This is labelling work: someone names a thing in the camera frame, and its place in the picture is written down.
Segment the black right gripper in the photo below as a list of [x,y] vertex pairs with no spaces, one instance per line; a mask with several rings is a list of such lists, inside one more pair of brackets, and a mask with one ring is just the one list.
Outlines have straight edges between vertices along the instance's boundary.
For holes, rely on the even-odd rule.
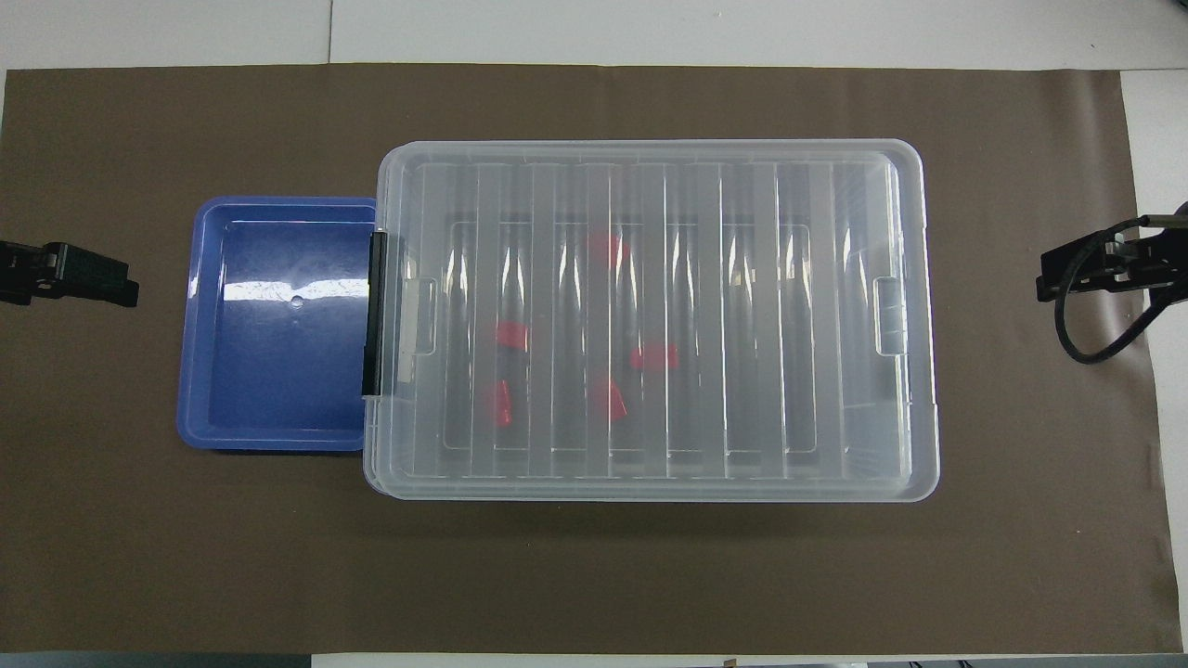
[[[1072,279],[1070,294],[1146,290],[1155,302],[1176,304],[1187,300],[1187,223],[1184,221],[1136,221],[1135,227],[1156,231],[1151,237],[1121,241],[1120,233],[1081,237],[1048,250],[1040,257],[1036,300],[1053,302],[1064,284],[1064,272],[1085,248],[1088,254]],[[1123,256],[1119,248],[1123,246]]]

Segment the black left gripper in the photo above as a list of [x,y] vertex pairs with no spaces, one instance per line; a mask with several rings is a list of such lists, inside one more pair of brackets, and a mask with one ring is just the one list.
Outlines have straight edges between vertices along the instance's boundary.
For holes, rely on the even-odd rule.
[[43,247],[1,241],[1,302],[27,307],[44,261],[46,300],[89,300],[135,308],[139,284],[129,265],[84,247],[50,242]]

